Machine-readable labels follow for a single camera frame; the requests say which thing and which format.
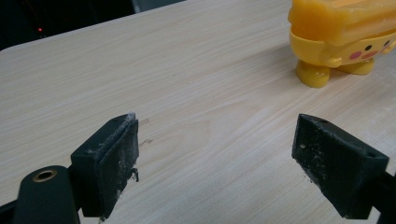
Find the light wood tabletop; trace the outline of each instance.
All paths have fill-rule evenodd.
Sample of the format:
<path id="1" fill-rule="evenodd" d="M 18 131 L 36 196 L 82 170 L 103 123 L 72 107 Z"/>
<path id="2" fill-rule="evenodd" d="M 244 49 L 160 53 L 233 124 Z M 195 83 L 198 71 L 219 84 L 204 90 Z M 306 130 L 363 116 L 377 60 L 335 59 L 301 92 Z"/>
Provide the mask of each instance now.
<path id="1" fill-rule="evenodd" d="M 396 52 L 368 76 L 294 75 L 290 0 L 190 0 L 0 51 L 0 204 L 105 122 L 140 121 L 140 182 L 106 223 L 376 223 L 341 218 L 291 157 L 300 113 L 390 157 Z M 81 217 L 82 223 L 98 218 Z"/>

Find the wooden table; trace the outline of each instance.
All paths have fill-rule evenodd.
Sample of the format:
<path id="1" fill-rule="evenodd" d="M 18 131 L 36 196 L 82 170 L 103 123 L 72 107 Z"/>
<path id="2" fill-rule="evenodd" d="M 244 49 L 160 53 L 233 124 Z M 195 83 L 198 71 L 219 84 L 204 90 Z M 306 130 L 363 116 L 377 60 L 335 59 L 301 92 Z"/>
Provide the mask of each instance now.
<path id="1" fill-rule="evenodd" d="M 134 111 L 141 182 L 106 223 L 375 223 L 375 209 L 339 217 L 291 145 L 298 114 L 314 115 L 390 156 L 394 174 L 396 52 L 310 89 L 294 75 L 289 8 L 190 0 L 0 51 L 0 204 Z"/>

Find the dark background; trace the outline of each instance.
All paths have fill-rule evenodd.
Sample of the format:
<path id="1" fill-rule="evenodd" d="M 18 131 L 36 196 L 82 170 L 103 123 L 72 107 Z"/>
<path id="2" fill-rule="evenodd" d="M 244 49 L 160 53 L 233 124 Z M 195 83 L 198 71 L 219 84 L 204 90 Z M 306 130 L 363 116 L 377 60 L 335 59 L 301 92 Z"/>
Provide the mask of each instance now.
<path id="1" fill-rule="evenodd" d="M 0 0 L 0 50 L 184 0 Z"/>

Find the yellow toy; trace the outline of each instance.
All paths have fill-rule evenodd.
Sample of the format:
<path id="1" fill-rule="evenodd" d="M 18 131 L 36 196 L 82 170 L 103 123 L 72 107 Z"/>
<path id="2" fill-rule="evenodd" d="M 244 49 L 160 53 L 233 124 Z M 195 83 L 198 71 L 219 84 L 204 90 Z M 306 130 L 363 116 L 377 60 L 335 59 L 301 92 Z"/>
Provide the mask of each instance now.
<path id="1" fill-rule="evenodd" d="M 289 21 L 297 77 L 313 88 L 330 68 L 369 74 L 373 57 L 396 47 L 396 0 L 293 0 Z"/>

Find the toy foot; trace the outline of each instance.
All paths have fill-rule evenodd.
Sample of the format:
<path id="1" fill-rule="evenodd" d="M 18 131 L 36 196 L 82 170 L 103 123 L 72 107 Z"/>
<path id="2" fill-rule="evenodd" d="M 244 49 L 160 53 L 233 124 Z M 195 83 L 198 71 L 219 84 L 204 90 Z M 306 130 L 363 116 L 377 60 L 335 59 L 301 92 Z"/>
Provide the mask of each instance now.
<path id="1" fill-rule="evenodd" d="M 329 80 L 330 68 L 298 61 L 296 74 L 305 85 L 312 88 L 321 88 L 326 86 Z"/>
<path id="2" fill-rule="evenodd" d="M 341 65 L 335 69 L 342 72 L 363 76 L 371 73 L 373 67 L 374 67 L 374 59 L 369 59 L 360 63 Z"/>

